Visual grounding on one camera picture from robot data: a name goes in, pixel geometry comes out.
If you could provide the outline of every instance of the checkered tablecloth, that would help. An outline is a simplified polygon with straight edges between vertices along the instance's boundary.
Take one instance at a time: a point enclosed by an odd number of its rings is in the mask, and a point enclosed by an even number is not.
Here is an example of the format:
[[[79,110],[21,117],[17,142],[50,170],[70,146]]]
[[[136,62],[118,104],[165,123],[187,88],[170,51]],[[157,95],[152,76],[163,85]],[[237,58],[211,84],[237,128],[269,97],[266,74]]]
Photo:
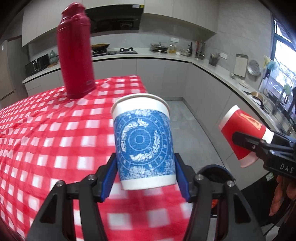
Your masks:
[[[79,100],[68,99],[60,87],[0,110],[1,218],[23,237],[58,180],[80,181],[115,152],[113,103],[146,92],[138,76],[97,80],[96,85]],[[178,241],[192,205],[177,185],[123,191],[116,177],[99,209],[110,241]],[[82,240],[78,201],[74,222],[77,240]]]

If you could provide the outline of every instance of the white cup rim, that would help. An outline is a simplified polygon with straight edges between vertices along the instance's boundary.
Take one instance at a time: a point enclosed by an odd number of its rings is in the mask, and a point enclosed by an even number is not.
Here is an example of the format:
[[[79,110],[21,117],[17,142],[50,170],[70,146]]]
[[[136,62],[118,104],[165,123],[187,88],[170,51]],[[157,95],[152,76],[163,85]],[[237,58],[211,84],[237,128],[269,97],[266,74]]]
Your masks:
[[[170,107],[168,106],[167,102],[165,102],[165,100],[163,100],[162,98],[160,98],[160,97],[158,97],[156,95],[147,94],[147,93],[129,94],[129,95],[126,95],[126,96],[123,96],[123,97],[119,98],[117,101],[115,101],[115,103],[113,104],[113,106],[111,108],[111,115],[113,115],[114,109],[116,108],[116,106],[120,102],[123,102],[123,101],[128,100],[128,99],[132,99],[132,98],[137,98],[137,97],[147,97],[147,98],[152,98],[152,99],[155,99],[155,100],[158,100],[158,101],[162,102],[166,106],[166,108],[168,109],[168,113],[170,115]]]

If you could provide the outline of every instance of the range hood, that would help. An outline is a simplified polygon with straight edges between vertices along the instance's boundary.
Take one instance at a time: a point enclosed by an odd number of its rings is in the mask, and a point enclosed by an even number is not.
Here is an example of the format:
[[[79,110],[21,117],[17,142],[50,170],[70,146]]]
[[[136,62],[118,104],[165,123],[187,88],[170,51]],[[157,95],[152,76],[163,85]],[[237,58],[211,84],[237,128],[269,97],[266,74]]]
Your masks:
[[[86,9],[91,20],[91,33],[115,30],[139,30],[143,5],[109,5]]]

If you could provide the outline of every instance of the countertop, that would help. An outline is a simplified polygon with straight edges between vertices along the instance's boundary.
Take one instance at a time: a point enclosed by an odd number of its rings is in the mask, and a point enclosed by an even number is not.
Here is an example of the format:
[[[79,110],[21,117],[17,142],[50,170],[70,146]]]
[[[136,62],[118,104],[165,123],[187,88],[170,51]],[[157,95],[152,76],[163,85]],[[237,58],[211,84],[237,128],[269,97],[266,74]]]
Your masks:
[[[278,128],[275,125],[275,122],[273,121],[273,118],[265,113],[258,104],[256,104],[252,99],[250,99],[249,95],[244,93],[244,91],[251,92],[256,91],[251,86],[247,89],[240,85],[238,83],[238,78],[236,80],[230,78],[229,74],[230,72],[221,66],[217,65],[216,67],[209,64],[209,61],[207,59],[204,60],[197,60],[193,57],[185,57],[185,56],[179,56],[175,54],[165,54],[165,53],[153,53],[148,48],[134,48],[138,53],[137,54],[116,54],[116,55],[104,55],[104,56],[97,56],[93,57],[92,61],[101,61],[101,60],[108,60],[108,59],[119,59],[119,58],[161,58],[161,59],[167,59],[167,60],[178,60],[183,62],[192,63],[205,71],[209,72],[211,75],[215,76],[217,79],[219,79],[221,82],[225,83],[229,88],[231,88],[233,91],[235,91],[237,94],[240,95],[242,99],[245,100],[249,105],[251,105],[254,110],[261,116],[261,118],[267,123],[269,128],[274,131],[279,131]],[[45,75],[49,72],[57,71],[61,69],[60,63],[57,65],[46,68],[32,76],[29,76],[26,78],[23,83],[27,83],[28,81],[32,79],[36,79],[39,76]]]

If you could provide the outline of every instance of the wall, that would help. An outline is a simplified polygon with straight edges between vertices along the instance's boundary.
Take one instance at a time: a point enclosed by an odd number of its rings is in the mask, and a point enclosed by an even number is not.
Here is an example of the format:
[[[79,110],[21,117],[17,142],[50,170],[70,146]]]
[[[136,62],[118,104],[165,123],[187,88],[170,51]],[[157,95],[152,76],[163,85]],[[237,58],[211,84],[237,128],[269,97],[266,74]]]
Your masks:
[[[187,49],[190,42],[195,43],[196,40],[205,41],[213,34],[207,29],[182,20],[143,14],[138,31],[126,33],[122,31],[115,33],[113,31],[92,34],[91,44],[109,43],[111,49],[120,47],[149,48],[151,43],[158,42],[163,42],[162,44],[169,46],[171,37],[177,37],[180,39],[179,43],[175,43],[177,47]],[[52,31],[38,37],[28,45],[28,48],[31,61],[49,53],[51,50],[58,53],[56,32]]]
[[[218,31],[206,41],[206,57],[223,52],[218,65],[233,72],[236,54],[246,54],[262,67],[264,55],[270,56],[272,38],[271,13],[258,0],[220,0]],[[261,77],[248,72],[246,82],[258,89]]]
[[[8,25],[5,32],[0,38],[0,44],[6,40],[19,35],[22,35],[22,17],[24,15],[24,10],[20,11],[12,22]]]

